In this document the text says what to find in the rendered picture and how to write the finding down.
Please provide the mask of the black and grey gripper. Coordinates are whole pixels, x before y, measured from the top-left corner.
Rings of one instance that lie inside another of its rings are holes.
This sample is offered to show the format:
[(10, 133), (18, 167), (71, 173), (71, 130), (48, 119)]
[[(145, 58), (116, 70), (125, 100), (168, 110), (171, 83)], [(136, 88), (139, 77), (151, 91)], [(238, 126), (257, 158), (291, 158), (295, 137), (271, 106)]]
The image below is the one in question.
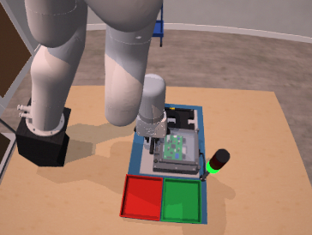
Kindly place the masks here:
[(134, 131), (138, 136), (144, 136), (145, 140), (147, 140), (147, 143), (149, 143), (149, 137), (156, 137), (155, 143), (157, 144), (159, 138), (164, 138), (166, 137), (166, 135), (169, 135), (171, 133), (171, 131), (167, 127), (166, 112), (162, 120), (156, 124), (147, 124), (141, 120), (139, 115), (137, 115), (135, 124), (136, 126)]

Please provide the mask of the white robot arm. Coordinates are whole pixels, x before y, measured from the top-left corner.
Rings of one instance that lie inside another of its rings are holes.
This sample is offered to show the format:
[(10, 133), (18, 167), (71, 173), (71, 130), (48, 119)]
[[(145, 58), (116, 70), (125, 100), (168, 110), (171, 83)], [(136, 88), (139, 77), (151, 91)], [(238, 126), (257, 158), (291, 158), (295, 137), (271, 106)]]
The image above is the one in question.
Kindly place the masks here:
[(137, 115), (147, 124), (161, 121), (165, 81), (146, 68), (163, 1), (25, 0), (31, 34), (42, 45), (31, 65), (32, 105), (17, 106), (27, 111), (19, 114), (27, 127), (43, 137), (63, 128), (63, 108), (86, 43), (87, 6), (106, 24), (105, 118), (119, 127)]

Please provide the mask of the red open bin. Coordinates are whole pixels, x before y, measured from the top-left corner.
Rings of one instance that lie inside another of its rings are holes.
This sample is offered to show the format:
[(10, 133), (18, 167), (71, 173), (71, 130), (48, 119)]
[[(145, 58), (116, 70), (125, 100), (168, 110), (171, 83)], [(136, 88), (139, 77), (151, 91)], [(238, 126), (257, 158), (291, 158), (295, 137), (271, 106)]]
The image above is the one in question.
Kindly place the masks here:
[(126, 174), (119, 216), (159, 221), (162, 183), (163, 178)]

